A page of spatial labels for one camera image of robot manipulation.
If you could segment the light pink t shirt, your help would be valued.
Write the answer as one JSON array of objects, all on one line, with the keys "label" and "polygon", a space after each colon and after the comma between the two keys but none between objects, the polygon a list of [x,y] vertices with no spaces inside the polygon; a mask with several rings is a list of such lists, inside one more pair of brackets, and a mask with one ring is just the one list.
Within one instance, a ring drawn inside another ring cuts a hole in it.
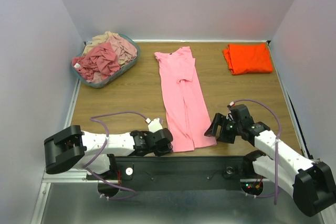
[{"label": "light pink t shirt", "polygon": [[211,125],[190,47],[154,53],[159,63],[166,121],[173,135],[173,151],[188,152],[217,144],[204,133]]}]

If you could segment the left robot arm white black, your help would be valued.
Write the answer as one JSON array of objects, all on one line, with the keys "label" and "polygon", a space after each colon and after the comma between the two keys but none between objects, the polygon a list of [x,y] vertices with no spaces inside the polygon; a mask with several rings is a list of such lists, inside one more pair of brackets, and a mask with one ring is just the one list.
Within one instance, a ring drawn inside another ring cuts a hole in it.
[{"label": "left robot arm white black", "polygon": [[72,168],[89,169],[110,179],[117,172],[112,156],[142,157],[150,153],[163,156],[172,152],[172,141],[173,136],[167,128],[106,136],[71,125],[44,140],[46,173],[54,175]]}]

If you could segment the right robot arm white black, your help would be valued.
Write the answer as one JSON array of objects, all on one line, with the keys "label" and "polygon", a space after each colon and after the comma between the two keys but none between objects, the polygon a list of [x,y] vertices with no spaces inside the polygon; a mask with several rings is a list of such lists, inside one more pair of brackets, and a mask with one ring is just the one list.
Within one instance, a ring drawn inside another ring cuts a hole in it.
[{"label": "right robot arm white black", "polygon": [[205,136],[233,144],[240,136],[256,148],[243,158],[244,175],[260,175],[287,192],[298,209],[308,217],[335,204],[335,181],[324,162],[308,159],[286,143],[263,122],[255,122],[244,104],[231,103],[229,113],[216,113]]}]

